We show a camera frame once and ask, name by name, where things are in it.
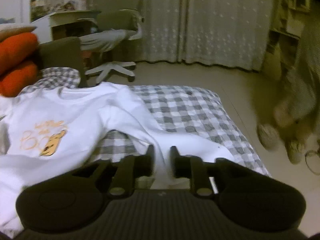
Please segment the grey star patterned curtain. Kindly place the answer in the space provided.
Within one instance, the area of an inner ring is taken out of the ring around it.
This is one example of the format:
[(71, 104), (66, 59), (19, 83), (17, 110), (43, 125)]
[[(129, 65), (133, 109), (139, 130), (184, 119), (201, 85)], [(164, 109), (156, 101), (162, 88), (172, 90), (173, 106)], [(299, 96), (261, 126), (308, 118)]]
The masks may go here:
[(122, 42), (113, 57), (259, 71), (272, 7), (273, 0), (139, 0), (143, 36)]

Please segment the grey white office chair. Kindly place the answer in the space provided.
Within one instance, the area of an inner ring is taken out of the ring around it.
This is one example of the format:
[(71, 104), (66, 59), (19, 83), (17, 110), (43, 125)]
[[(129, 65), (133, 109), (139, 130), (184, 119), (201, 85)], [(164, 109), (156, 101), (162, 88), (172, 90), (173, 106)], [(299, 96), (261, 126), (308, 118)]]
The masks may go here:
[(99, 13), (95, 18), (80, 18), (89, 22), (97, 31), (80, 37), (81, 50), (103, 55), (111, 52), (124, 41), (143, 37), (143, 16), (139, 12), (141, 0), (96, 0)]

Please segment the white desk with shelves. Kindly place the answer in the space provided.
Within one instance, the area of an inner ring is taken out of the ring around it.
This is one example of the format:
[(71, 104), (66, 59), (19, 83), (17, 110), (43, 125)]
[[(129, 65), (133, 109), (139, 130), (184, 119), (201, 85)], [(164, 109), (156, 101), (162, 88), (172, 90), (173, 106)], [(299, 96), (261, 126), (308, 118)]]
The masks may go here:
[(35, 35), (40, 43), (66, 37), (65, 27), (100, 13), (93, 10), (87, 0), (31, 0), (30, 20), (36, 27)]

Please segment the grey white checkered bedsheet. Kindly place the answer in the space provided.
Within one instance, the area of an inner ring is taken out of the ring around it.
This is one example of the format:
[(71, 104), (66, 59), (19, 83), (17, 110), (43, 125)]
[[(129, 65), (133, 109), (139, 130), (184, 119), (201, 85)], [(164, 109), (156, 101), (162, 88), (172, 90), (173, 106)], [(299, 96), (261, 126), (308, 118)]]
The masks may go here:
[[(76, 88), (80, 73), (68, 67), (41, 70), (42, 79), (22, 89), (19, 95), (38, 89)], [(187, 132), (225, 146), (235, 161), (255, 172), (271, 176), (247, 138), (224, 109), (220, 97), (204, 88), (190, 86), (142, 85), (129, 89), (144, 101), (146, 107), (167, 132)], [(110, 131), (95, 149), (91, 161), (113, 162), (135, 152), (128, 136)]]

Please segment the lower red plush cushion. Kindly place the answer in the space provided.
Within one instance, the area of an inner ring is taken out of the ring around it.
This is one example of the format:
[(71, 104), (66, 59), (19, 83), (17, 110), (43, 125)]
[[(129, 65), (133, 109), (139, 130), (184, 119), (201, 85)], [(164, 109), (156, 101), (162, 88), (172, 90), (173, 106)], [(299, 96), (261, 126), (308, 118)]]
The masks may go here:
[(38, 68), (32, 61), (24, 61), (15, 69), (1, 75), (1, 95), (17, 96), (23, 88), (37, 81)]

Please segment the upper red plush cushion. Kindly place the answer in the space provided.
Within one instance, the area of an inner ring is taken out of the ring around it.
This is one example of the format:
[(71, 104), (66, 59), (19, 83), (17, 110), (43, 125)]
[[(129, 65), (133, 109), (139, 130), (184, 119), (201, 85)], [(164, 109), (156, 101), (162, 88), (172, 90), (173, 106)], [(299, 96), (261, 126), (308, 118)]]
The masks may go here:
[(14, 35), (1, 42), (1, 75), (16, 68), (38, 46), (37, 36), (33, 33)]

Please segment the red plush cushion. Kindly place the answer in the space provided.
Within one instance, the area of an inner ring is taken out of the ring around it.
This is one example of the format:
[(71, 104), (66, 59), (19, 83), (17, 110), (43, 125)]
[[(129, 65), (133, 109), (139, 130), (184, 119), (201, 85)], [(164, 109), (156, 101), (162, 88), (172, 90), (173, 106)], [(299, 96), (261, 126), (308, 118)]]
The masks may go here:
[(33, 33), (14, 35), (1, 42), (1, 75), (16, 68), (38, 46), (37, 36)]
[(37, 81), (38, 68), (32, 61), (24, 61), (15, 69), (1, 75), (1, 95), (17, 96), (23, 88)]

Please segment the white long sleeve shirt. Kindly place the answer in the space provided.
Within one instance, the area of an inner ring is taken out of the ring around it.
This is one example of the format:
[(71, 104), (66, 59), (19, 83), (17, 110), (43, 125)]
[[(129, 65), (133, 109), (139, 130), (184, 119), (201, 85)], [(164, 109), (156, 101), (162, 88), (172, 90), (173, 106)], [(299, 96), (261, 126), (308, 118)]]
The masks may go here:
[(225, 147), (187, 132), (167, 132), (143, 100), (125, 85), (103, 82), (91, 88), (38, 89), (14, 98), (1, 97), (1, 232), (23, 230), (15, 203), (31, 185), (84, 165), (107, 132), (128, 135), (139, 154), (155, 148), (152, 189), (183, 189), (175, 179), (169, 150), (213, 163), (233, 160)]

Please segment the wooden shelf unit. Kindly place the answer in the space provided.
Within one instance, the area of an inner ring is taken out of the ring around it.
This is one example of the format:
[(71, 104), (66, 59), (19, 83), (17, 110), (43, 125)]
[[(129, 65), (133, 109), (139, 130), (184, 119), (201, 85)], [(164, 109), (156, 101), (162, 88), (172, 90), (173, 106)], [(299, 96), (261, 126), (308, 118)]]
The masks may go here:
[(280, 81), (294, 66), (306, 25), (319, 22), (319, 0), (274, 0), (262, 73)]

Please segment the white grey pillow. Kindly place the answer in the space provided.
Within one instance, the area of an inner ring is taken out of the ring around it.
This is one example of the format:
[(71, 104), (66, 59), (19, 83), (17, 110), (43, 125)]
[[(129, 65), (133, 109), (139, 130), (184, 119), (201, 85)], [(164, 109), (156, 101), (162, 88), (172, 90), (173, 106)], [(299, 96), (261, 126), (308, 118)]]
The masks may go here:
[(3, 23), (0, 27), (0, 42), (18, 34), (31, 33), (36, 28), (34, 25), (25, 23)]

